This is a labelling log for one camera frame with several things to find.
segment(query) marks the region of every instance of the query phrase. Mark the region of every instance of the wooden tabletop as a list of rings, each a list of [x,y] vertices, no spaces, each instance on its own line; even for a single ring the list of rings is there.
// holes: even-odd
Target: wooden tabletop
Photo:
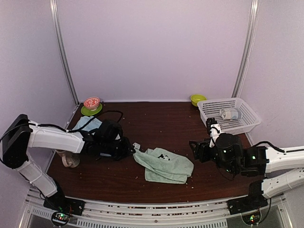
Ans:
[[[82,116],[80,108],[69,128]],[[96,161],[94,157],[80,155],[79,166],[71,169],[65,168],[56,154],[48,174],[59,182],[67,196],[128,203],[194,202],[246,195],[249,184],[262,178],[238,175],[229,181],[222,177],[215,163],[193,159],[188,141],[202,141],[208,135],[199,110],[190,103],[107,103],[103,110],[124,113],[120,122],[124,135],[132,144],[139,143],[142,151],[159,147],[189,158],[194,163],[192,176],[187,184],[147,182],[144,167],[132,156],[120,161],[111,158]],[[118,118],[116,113],[99,117],[100,120]],[[249,147],[246,136],[240,137],[244,148]],[[220,171],[231,178],[224,170]]]

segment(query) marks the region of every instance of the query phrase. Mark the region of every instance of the bowl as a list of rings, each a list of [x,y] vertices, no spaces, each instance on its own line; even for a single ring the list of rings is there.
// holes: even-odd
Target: bowl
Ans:
[[[193,104],[195,107],[198,106],[199,101],[206,101],[207,98],[203,96],[202,94],[193,94],[191,95],[191,104]]]
[[[84,107],[86,107],[87,109],[89,109],[91,111],[94,111],[99,107],[99,104],[100,104],[99,97],[92,96],[85,100]]]

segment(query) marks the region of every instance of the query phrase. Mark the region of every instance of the green plate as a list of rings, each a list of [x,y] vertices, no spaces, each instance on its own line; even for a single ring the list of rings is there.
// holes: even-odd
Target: green plate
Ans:
[[[81,108],[81,114],[86,115],[86,116],[92,116],[92,115],[99,113],[102,110],[102,108],[103,108],[103,106],[102,106],[102,104],[100,104],[96,110],[92,111],[83,106]]]

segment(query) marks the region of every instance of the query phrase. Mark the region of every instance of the yellow-green bowl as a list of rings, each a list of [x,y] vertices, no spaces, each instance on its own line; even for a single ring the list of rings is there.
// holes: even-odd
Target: yellow-green bowl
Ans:
[[[207,98],[203,96],[202,94],[193,94],[191,95],[191,104],[193,104],[195,107],[198,106],[199,101],[206,101]]]

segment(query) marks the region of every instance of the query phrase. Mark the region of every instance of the black print on towel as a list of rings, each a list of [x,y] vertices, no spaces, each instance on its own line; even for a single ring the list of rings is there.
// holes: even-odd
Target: black print on towel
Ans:
[[[167,161],[170,161],[170,158],[167,156],[167,155],[160,155],[158,158],[161,158],[161,159],[164,159],[164,160],[167,160]]]

